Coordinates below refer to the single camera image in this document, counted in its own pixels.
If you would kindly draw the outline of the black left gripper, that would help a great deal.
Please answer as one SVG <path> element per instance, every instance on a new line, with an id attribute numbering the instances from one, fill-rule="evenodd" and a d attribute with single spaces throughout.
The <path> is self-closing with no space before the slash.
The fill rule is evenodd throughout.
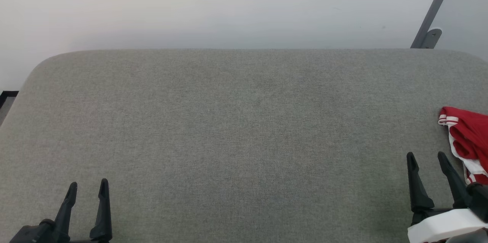
<path id="1" fill-rule="evenodd" d="M 95 226 L 90 231 L 90 238 L 71 240 L 69 227 L 72 208 L 78 191 L 77 182 L 72 182 L 56 214 L 55 220 L 44 219 L 38 225 L 26 225 L 10 240 L 11 243 L 109 243 L 113 238 L 112 217 L 109 196 L 109 182 L 102 179 L 99 188 L 99 206 Z"/>

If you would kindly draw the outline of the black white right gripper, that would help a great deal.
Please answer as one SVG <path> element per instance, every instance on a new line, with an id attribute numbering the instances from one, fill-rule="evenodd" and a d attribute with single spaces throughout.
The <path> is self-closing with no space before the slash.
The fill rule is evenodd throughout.
<path id="1" fill-rule="evenodd" d="M 406 155 L 408 170 L 408 189 L 410 194 L 410 208 L 413 218 L 410 226 L 413 227 L 427 220 L 428 225 L 455 224 L 465 225 L 465 223 L 475 220 L 475 214 L 469 208 L 471 196 L 469 195 L 466 184 L 458 175 L 457 171 L 450 163 L 445 153 L 440 151 L 437 158 L 441 171 L 448 180 L 451 194 L 453 196 L 453 208 L 434 208 L 434 201 L 429 198 L 419 175 L 419 166 L 413 152 Z"/>

